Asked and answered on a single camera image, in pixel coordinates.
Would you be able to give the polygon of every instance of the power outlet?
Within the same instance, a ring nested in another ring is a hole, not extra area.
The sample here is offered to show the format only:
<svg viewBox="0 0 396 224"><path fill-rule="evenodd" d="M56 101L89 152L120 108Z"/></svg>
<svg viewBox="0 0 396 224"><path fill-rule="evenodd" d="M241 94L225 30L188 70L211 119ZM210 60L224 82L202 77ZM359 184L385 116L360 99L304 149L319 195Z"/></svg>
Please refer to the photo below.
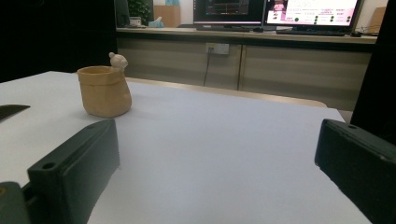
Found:
<svg viewBox="0 0 396 224"><path fill-rule="evenodd" d="M229 44L219 44L219 43L206 43L206 53L212 49L211 53L214 54L229 54L230 45Z"/></svg>

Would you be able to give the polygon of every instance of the dark wall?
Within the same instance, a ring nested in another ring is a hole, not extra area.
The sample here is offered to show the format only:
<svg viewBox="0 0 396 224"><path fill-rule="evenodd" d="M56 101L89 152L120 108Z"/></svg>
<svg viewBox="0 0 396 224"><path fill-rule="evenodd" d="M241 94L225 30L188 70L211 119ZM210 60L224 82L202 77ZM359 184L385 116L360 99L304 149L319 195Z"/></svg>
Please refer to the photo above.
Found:
<svg viewBox="0 0 396 224"><path fill-rule="evenodd" d="M396 144L396 2L389 0L351 124Z"/></svg>
<svg viewBox="0 0 396 224"><path fill-rule="evenodd" d="M0 10L0 82L109 65L117 52L113 0L12 0Z"/></svg>

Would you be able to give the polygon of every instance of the small figurine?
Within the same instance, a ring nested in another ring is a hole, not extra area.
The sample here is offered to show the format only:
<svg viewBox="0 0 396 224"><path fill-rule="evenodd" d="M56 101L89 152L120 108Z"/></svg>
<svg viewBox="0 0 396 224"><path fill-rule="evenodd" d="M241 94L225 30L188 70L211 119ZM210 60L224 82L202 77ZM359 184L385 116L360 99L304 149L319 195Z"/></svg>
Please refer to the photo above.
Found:
<svg viewBox="0 0 396 224"><path fill-rule="evenodd" d="M128 61L126 61L124 56L113 52L108 53L108 56L110 57L110 63L113 68L120 69L123 72L125 67L128 66Z"/></svg>

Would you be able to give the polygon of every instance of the screen display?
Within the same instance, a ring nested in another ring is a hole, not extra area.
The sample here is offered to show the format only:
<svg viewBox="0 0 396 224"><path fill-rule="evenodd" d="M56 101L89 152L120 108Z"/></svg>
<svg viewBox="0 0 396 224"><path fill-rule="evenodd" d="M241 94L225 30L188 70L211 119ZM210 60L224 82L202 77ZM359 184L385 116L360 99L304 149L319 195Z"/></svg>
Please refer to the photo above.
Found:
<svg viewBox="0 0 396 224"><path fill-rule="evenodd" d="M247 15L248 0L205 0L206 15Z"/></svg>
<svg viewBox="0 0 396 224"><path fill-rule="evenodd" d="M358 0L265 0L266 24L275 25L352 25Z"/></svg>
<svg viewBox="0 0 396 224"><path fill-rule="evenodd" d="M193 21L202 25L260 26L264 1L194 0Z"/></svg>

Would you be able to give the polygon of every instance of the table surface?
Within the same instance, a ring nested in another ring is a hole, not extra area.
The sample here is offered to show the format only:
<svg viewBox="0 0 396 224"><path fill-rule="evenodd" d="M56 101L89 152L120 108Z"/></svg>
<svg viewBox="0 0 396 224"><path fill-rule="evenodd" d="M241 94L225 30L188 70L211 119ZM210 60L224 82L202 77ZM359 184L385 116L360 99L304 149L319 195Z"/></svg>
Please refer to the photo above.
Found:
<svg viewBox="0 0 396 224"><path fill-rule="evenodd" d="M115 118L121 167L89 223L370 223L314 163L323 119L336 109L128 82ZM0 181L103 120L82 107L76 74L0 83Z"/></svg>
<svg viewBox="0 0 396 224"><path fill-rule="evenodd" d="M263 33L254 32L220 32L220 31L197 31L195 28L117 28L121 33L138 33L153 35L203 35L203 36L224 36L224 37L244 37L253 39L268 40L293 40L328 43L352 43L352 44L375 44L376 36L351 37L345 36L320 36L320 35L277 35L275 31Z"/></svg>
<svg viewBox="0 0 396 224"><path fill-rule="evenodd" d="M216 94L247 97L247 98L252 98L252 99L262 99L262 100L266 100L266 101L292 103L292 104L297 104L297 105L314 105L314 106L327 107L324 103L319 102L319 101L306 100L306 99L301 99L301 98L293 98L293 97L287 97L287 96L262 94L262 93L256 93L256 92L248 92L248 91L234 91L234 90L226 90L226 89L220 89L220 88L196 86L196 85L181 84L181 83L175 83L175 82L148 80L148 79L134 78L134 77L126 77L125 79L126 79L126 81L130 81L130 82L159 85L159 86L178 88L178 89L183 89L183 90L212 92L212 93L216 93Z"/></svg>

